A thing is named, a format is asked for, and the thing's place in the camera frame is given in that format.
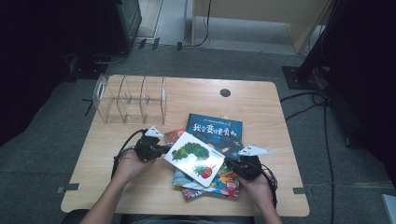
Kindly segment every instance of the blue book cover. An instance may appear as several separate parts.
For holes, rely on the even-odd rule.
[[[243,148],[242,127],[243,122],[239,120],[190,114],[186,132],[213,147],[225,157],[239,159],[238,151]],[[200,186],[180,170],[176,170],[173,184],[184,189],[195,189],[225,196],[239,196],[238,177],[225,163],[220,167],[209,187]]]

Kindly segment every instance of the wooden table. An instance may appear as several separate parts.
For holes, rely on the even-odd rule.
[[[210,18],[286,23],[294,49],[301,53],[317,26],[326,25],[331,4],[332,0],[216,0],[211,2]],[[195,17],[207,17],[208,6],[209,0],[192,1],[192,45]]]
[[[282,108],[272,82],[236,81],[198,78],[166,78],[167,111],[164,125],[156,125],[162,133],[184,127],[189,113],[213,117],[227,115],[243,121],[243,144],[272,150],[261,156],[278,179],[277,212],[283,217],[304,217],[309,214],[305,194],[294,194],[302,188],[297,162],[291,145]],[[229,97],[220,95],[231,91]],[[70,183],[79,183],[79,190],[67,191],[62,210],[90,209],[110,180],[113,157],[125,140],[151,124],[105,124],[96,113],[81,150]],[[140,136],[130,143],[133,145]],[[172,186],[175,168],[164,159],[126,186],[117,213],[173,214],[213,216],[258,216],[260,213],[245,189],[240,197],[225,198],[205,194],[185,200],[178,187]]]

